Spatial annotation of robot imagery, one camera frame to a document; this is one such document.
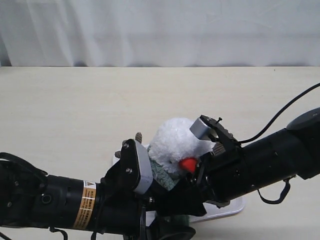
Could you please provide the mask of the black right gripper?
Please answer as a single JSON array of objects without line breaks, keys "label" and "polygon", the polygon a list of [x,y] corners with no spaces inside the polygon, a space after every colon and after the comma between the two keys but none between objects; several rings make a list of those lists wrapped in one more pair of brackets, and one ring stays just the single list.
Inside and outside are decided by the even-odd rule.
[{"label": "black right gripper", "polygon": [[205,202],[224,207],[242,195],[241,184],[247,183],[241,144],[227,141],[196,140],[192,154],[186,158],[186,205],[202,208]]}]

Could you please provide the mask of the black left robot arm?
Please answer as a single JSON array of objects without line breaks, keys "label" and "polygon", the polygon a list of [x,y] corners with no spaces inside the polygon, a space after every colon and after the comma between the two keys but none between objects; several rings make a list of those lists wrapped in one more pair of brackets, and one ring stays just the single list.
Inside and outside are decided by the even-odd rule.
[{"label": "black left robot arm", "polygon": [[97,234],[126,240],[189,240],[195,230],[178,220],[205,215],[204,200],[190,176],[168,191],[152,181],[138,191],[142,172],[129,153],[100,182],[50,175],[13,154],[0,155],[0,225]]}]

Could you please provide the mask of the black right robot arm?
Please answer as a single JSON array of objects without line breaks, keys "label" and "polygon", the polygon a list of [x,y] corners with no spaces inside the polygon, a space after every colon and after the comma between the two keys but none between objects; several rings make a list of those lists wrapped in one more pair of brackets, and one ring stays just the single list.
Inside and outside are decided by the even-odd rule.
[{"label": "black right robot arm", "polygon": [[221,208],[230,201],[274,183],[285,186],[278,205],[287,196],[290,179],[307,180],[320,173],[320,109],[309,110],[285,128],[246,146],[236,140],[218,120],[201,115],[189,128],[199,140],[221,144],[223,152],[209,151],[200,157],[197,185],[204,201]]}]

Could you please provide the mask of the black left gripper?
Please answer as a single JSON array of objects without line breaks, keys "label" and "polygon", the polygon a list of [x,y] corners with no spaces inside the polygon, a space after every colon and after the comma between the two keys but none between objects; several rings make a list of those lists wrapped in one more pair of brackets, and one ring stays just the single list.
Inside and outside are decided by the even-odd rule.
[{"label": "black left gripper", "polygon": [[93,235],[116,234],[146,240],[191,240],[196,230],[156,216],[147,225],[147,212],[160,216],[204,216],[207,183],[181,179],[171,190],[156,180],[143,194],[132,188],[138,178],[137,163],[118,160],[100,180],[100,198],[93,219]]}]

